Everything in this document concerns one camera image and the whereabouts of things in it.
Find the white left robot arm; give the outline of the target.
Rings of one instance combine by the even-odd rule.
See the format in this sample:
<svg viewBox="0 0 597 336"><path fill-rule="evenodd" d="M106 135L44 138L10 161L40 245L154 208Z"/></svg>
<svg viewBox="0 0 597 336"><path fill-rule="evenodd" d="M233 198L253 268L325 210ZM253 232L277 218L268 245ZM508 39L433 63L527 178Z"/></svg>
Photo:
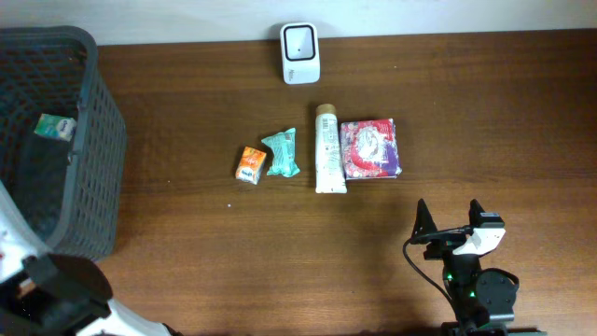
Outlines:
<svg viewBox="0 0 597 336"><path fill-rule="evenodd" d="M1 188L1 333L171 336L113 296L91 260L52 254Z"/></svg>

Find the green wipes pack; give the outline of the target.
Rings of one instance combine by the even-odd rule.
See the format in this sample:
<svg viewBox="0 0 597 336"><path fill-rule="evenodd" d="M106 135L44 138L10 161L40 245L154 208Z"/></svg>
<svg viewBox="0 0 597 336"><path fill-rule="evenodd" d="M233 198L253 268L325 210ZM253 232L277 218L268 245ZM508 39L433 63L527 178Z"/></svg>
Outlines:
<svg viewBox="0 0 597 336"><path fill-rule="evenodd" d="M296 158L296 129L290 128L261 140L261 143L268 147L273 159L267 175L281 175L293 177L300 172L295 162Z"/></svg>

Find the teal small tissue pack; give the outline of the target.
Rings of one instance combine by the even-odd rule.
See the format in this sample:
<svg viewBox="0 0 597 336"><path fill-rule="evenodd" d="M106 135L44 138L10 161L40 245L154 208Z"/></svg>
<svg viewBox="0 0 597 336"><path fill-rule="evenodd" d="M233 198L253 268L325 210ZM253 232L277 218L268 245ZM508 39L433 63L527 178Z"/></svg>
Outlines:
<svg viewBox="0 0 597 336"><path fill-rule="evenodd" d="M72 118L42 114L34 133L51 140L70 142L76 131L76 120Z"/></svg>

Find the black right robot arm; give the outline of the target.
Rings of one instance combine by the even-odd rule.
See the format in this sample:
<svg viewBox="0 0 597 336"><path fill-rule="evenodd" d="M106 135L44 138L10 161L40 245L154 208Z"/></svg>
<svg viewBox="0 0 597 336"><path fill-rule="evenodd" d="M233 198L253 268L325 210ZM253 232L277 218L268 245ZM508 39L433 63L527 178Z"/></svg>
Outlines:
<svg viewBox="0 0 597 336"><path fill-rule="evenodd" d="M515 319L514 305L520 279L498 268L481 267L480 259L493 252L505 236L505 222L499 214L485 211L473 199L468 210L469 223L440 230L425 201L417 202L411 237L402 253L409 266L437 289L451 307L455 320L445 322L443 335L542 335L539 329L510 329ZM426 260L443 262L442 285L425 274L410 258L408 247L423 245Z"/></svg>

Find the orange small tissue pack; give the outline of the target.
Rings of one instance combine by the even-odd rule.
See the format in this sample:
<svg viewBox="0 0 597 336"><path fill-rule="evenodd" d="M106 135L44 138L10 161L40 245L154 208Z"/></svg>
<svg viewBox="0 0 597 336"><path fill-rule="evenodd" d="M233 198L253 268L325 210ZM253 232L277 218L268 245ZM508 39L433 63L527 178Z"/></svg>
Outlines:
<svg viewBox="0 0 597 336"><path fill-rule="evenodd" d="M252 147L245 147L235 172L235 178L256 185L267 158L267 153Z"/></svg>

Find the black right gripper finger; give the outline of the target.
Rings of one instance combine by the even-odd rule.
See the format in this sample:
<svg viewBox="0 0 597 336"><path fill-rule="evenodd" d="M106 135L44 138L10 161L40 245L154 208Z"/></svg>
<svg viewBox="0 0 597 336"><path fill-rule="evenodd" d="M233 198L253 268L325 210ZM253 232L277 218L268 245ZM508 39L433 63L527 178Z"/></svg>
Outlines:
<svg viewBox="0 0 597 336"><path fill-rule="evenodd" d="M504 220L496 212L486 212L477 199L470 202L469 225L474 229L503 229Z"/></svg>
<svg viewBox="0 0 597 336"><path fill-rule="evenodd" d="M413 226L412 236L419 236L433 232L437 232L436 223L424 199L420 199L417 202L416 218Z"/></svg>

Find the white cream tube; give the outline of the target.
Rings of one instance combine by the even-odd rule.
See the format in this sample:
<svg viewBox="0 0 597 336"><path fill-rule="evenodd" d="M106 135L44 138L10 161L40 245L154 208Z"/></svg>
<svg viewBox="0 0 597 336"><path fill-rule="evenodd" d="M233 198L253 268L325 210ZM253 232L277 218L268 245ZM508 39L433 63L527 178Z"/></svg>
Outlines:
<svg viewBox="0 0 597 336"><path fill-rule="evenodd" d="M322 104L316 107L315 170L317 193L347 192L340 153L340 136L336 107Z"/></svg>

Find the red purple tissue pack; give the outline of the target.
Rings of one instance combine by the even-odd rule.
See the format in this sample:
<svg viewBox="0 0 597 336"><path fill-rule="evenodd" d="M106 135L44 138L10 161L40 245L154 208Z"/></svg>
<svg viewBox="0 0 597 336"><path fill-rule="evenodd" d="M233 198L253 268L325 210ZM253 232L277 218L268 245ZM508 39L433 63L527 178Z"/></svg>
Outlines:
<svg viewBox="0 0 597 336"><path fill-rule="evenodd" d="M393 119L343 122L340 145L349 180L396 178L402 173Z"/></svg>

